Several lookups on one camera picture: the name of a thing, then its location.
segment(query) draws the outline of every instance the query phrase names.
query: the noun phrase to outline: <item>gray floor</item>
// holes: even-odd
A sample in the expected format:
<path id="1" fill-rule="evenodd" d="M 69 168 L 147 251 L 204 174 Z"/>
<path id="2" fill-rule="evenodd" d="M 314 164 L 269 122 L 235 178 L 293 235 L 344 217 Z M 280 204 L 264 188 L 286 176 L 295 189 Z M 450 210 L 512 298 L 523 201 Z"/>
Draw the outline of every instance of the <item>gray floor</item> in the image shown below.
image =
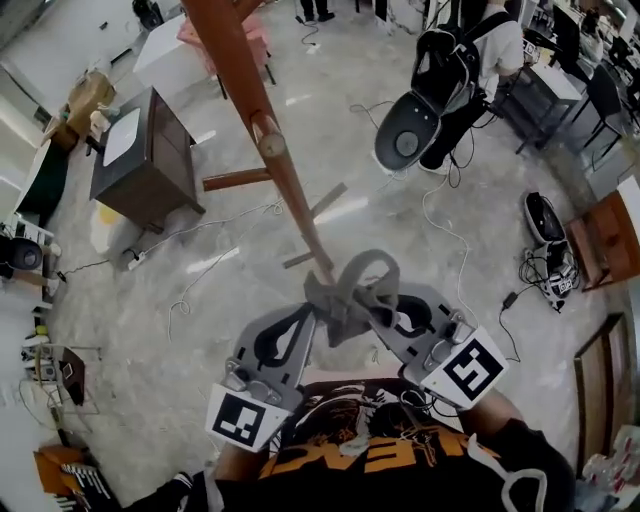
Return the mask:
<path id="1" fill-rule="evenodd" d="M 260 11 L 270 28 L 278 81 L 275 87 L 267 85 L 268 92 L 307 198 L 313 203 L 341 181 L 348 186 L 333 207 L 333 219 L 318 226 L 320 236 L 338 270 L 355 254 L 381 248 L 398 260 L 403 279 L 429 283 L 462 307 L 456 284 L 464 244 L 430 226 L 421 206 L 423 195 L 441 179 L 414 168 L 404 181 L 389 183 L 371 157 L 373 125 L 366 114 L 349 111 L 351 104 L 395 100 L 406 91 L 413 43 L 402 34 L 381 35 L 366 8 L 360 15 L 350 3 L 336 8 L 338 18 L 311 38 L 321 45 L 315 53 L 300 44 L 308 29 L 293 19 L 292 4 L 283 1 Z M 135 93 L 135 80 L 126 74 L 119 84 L 119 91 Z M 204 176 L 259 165 L 232 104 L 222 100 L 216 84 L 197 84 L 170 104 L 197 140 L 215 131 L 193 149 L 198 187 Z M 374 118 L 380 121 L 387 108 L 375 109 Z M 522 288 L 518 266 L 522 250 L 532 245 L 521 211 L 523 194 L 540 190 L 563 220 L 574 215 L 550 168 L 535 152 L 516 156 L 518 145 L 503 121 L 475 131 L 475 154 L 460 187 L 444 186 L 425 202 L 435 222 L 467 240 L 463 299 L 509 356 L 513 349 L 497 316 L 506 295 Z M 465 162 L 470 154 L 467 135 L 456 156 Z M 59 262 L 63 270 L 98 258 L 89 242 L 93 159 L 84 156 L 84 148 L 72 155 L 67 187 L 50 225 L 64 251 Z M 166 233 L 229 218 L 275 199 L 270 183 L 207 194 L 200 190 L 207 213 L 198 217 L 186 209 L 177 211 L 167 219 Z M 288 212 L 275 213 L 256 211 L 177 236 L 133 272 L 124 270 L 122 261 L 83 270 L 71 275 L 56 297 L 50 321 L 55 341 L 104 347 L 104 360 L 89 364 L 90 389 L 102 414 L 88 420 L 94 432 L 85 437 L 123 504 L 151 492 L 175 471 L 196 471 L 215 458 L 203 432 L 206 397 L 234 340 L 256 316 L 303 299 L 302 283 L 314 265 L 282 268 L 284 259 L 305 248 Z M 139 246 L 150 247 L 161 238 L 146 234 Z M 206 268 L 208 260 L 239 240 L 237 254 L 190 289 L 185 300 L 191 314 L 173 310 L 169 343 L 171 305 L 199 275 L 198 268 Z M 578 433 L 572 358 L 605 315 L 601 295 L 574 293 L 558 315 L 532 290 L 504 316 L 523 363 L 512 366 L 499 389 L 571 462 Z M 380 348 L 383 364 L 390 360 L 373 336 L 331 353 L 323 336 L 318 338 L 315 368 L 371 368 L 375 348 Z"/>

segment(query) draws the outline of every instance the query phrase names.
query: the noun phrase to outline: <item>black bag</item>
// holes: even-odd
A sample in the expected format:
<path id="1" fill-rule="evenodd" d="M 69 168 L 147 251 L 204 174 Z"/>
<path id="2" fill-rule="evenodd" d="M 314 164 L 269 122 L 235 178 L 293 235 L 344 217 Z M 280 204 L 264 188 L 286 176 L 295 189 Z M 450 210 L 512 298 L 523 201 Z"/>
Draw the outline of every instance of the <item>black bag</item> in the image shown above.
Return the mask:
<path id="1" fill-rule="evenodd" d="M 498 12 L 466 34 L 460 23 L 449 23 L 418 38 L 411 91 L 391 107 L 376 136 L 375 154 L 384 168 L 396 172 L 413 165 L 437 138 L 443 115 L 484 97 L 474 41 L 512 20 Z"/>

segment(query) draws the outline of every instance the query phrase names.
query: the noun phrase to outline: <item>yellow object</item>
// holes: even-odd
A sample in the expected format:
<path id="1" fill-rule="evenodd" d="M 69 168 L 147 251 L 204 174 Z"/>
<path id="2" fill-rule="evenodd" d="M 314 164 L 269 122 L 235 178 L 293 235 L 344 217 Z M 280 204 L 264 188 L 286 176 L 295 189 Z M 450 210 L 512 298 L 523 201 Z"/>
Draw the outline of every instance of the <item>yellow object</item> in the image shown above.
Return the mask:
<path id="1" fill-rule="evenodd" d="M 103 224 L 112 225 L 120 218 L 120 214 L 108 206 L 98 203 L 98 215 Z"/>

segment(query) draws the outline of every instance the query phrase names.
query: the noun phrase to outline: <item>black chair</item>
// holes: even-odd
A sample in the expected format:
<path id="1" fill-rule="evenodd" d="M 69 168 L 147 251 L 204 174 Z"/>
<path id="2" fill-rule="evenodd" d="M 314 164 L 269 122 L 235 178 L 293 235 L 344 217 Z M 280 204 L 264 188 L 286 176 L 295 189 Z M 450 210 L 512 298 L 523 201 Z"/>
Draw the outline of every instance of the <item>black chair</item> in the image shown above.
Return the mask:
<path id="1" fill-rule="evenodd" d="M 591 77 L 579 65 L 580 28 L 578 24 L 557 5 L 553 6 L 553 21 L 553 31 L 558 36 L 556 44 L 561 50 L 553 54 L 549 65 L 553 66 L 556 62 L 559 62 L 566 73 L 588 84 Z"/>
<path id="2" fill-rule="evenodd" d="M 593 107 L 596 109 L 598 116 L 600 116 L 600 121 L 591 132 L 591 138 L 589 138 L 583 146 L 583 149 L 591 144 L 595 138 L 602 133 L 602 130 L 609 128 L 609 130 L 616 134 L 616 138 L 602 154 L 602 156 L 605 156 L 609 151 L 611 151 L 611 148 L 613 148 L 615 143 L 620 140 L 624 133 L 624 128 L 622 127 L 620 117 L 620 113 L 622 112 L 620 94 L 618 93 L 618 88 L 616 87 L 613 78 L 611 78 L 611 75 L 603 65 L 596 68 L 593 78 L 587 84 L 587 95 L 587 101 L 585 101 L 584 105 L 580 107 L 580 110 L 573 118 L 573 121 L 571 121 L 571 124 L 576 122 L 576 119 L 580 117 L 580 114 L 582 114 L 589 103 L 593 103 Z M 618 122 L 616 124 L 618 126 L 611 124 L 613 116 L 617 118 Z"/>

